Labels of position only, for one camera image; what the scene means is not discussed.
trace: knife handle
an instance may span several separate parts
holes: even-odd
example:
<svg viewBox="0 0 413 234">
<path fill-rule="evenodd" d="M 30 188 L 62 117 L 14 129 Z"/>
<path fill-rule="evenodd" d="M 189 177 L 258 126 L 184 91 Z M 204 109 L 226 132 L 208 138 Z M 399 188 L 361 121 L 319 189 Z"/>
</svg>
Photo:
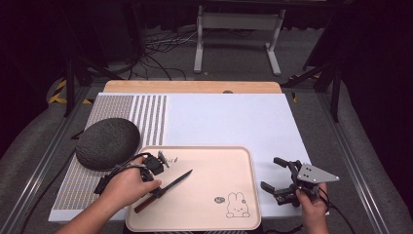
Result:
<svg viewBox="0 0 413 234">
<path fill-rule="evenodd" d="M 145 209 L 147 206 L 149 206 L 151 203 L 153 203 L 157 199 L 156 196 L 152 195 L 148 199 L 146 199 L 144 202 L 141 204 L 137 205 L 137 207 L 134 208 L 135 213 L 141 212 L 143 209 Z"/>
</svg>

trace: table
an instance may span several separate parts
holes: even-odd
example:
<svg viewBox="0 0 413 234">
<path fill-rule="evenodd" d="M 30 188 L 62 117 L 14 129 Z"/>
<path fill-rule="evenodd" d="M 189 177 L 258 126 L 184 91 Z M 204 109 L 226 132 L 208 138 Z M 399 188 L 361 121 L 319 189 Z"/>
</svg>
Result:
<svg viewBox="0 0 413 234">
<path fill-rule="evenodd" d="M 145 116 L 161 117 L 149 123 L 152 118 Z M 109 117 L 137 123 L 144 135 L 142 147 L 243 146 L 250 151 L 258 186 L 260 181 L 276 188 L 291 183 L 290 171 L 274 165 L 274 157 L 310 163 L 285 95 L 274 82 L 110 81 L 97 97 L 87 127 Z M 81 212 L 97 197 L 93 190 L 104 174 L 83 168 L 74 158 L 49 221 L 65 222 Z M 263 217 L 301 214 L 299 208 L 278 206 L 271 194 L 257 190 Z M 111 220 L 124 220 L 125 213 L 123 209 Z"/>
</svg>

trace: hand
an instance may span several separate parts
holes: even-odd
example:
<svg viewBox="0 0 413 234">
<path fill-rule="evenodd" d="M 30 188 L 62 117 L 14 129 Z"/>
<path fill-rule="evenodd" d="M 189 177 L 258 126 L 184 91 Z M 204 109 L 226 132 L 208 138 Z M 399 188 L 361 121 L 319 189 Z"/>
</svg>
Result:
<svg viewBox="0 0 413 234">
<path fill-rule="evenodd" d="M 140 157 L 135 159 L 134 162 L 140 164 L 142 160 Z M 143 182 L 140 177 L 140 169 L 131 168 L 115 175 L 100 195 L 100 199 L 113 203 L 120 210 L 136 202 L 160 185 L 161 181 L 158 179 Z"/>
<path fill-rule="evenodd" d="M 319 188 L 324 190 L 325 193 L 327 192 L 327 185 L 325 183 L 320 183 Z M 320 198 L 311 201 L 307 194 L 299 189 L 297 189 L 295 193 L 303 209 L 303 224 L 307 233 L 328 233 L 325 220 L 325 212 L 327 209 L 325 203 Z M 319 192 L 319 195 L 325 200 L 327 199 L 324 193 Z"/>
</svg>

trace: dark background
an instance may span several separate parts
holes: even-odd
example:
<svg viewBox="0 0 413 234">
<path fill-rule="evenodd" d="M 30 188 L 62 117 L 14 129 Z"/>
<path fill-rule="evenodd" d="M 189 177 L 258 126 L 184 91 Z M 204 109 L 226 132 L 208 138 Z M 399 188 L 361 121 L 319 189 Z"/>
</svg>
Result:
<svg viewBox="0 0 413 234">
<path fill-rule="evenodd" d="M 350 16 L 336 15 L 330 22 L 330 33 L 317 46 L 313 65 L 336 56 L 331 52 L 350 37 L 343 57 L 343 81 L 377 155 L 412 213 L 413 201 L 409 199 L 413 194 L 413 183 L 409 179 L 413 177 L 412 3 L 407 0 L 359 2 L 362 10 Z M 104 66 L 111 59 L 130 56 L 130 50 L 111 54 L 113 45 L 98 40 L 104 37 L 104 31 L 93 30 L 92 21 L 98 16 L 91 15 L 89 7 L 83 1 L 2 1 L 1 156 L 19 132 L 48 107 L 46 93 L 64 74 L 68 58 L 83 55 Z M 161 6 L 142 7 L 140 17 L 144 22 L 140 23 L 171 30 L 195 23 L 196 6 L 156 8 Z M 229 11 L 241 10 L 230 8 Z M 292 10 L 287 12 L 283 27 L 321 28 L 330 16 L 331 12 Z M 122 31 L 120 34 L 124 36 L 116 39 L 119 44 L 132 46 L 122 43 L 128 40 L 125 28 L 114 23 L 108 30 L 110 26 Z"/>
</svg>

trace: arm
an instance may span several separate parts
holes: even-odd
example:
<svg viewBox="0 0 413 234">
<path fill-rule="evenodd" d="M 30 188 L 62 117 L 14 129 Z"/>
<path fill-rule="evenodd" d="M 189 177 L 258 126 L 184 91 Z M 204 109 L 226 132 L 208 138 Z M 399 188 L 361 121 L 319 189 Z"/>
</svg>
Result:
<svg viewBox="0 0 413 234">
<path fill-rule="evenodd" d="M 327 192 L 325 183 L 320 183 L 319 187 Z M 303 208 L 303 224 L 307 233 L 328 233 L 327 222 L 325 220 L 325 211 L 327 209 L 325 203 L 321 199 L 311 201 L 310 198 L 299 189 L 297 189 L 296 195 Z M 319 195 L 325 199 L 325 195 L 322 192 Z"/>
<path fill-rule="evenodd" d="M 135 160 L 136 163 L 141 161 L 141 158 Z M 139 169 L 125 170 L 115 175 L 103 193 L 57 233 L 98 233 L 117 211 L 134 203 L 160 185 L 160 180 L 143 182 Z"/>
</svg>

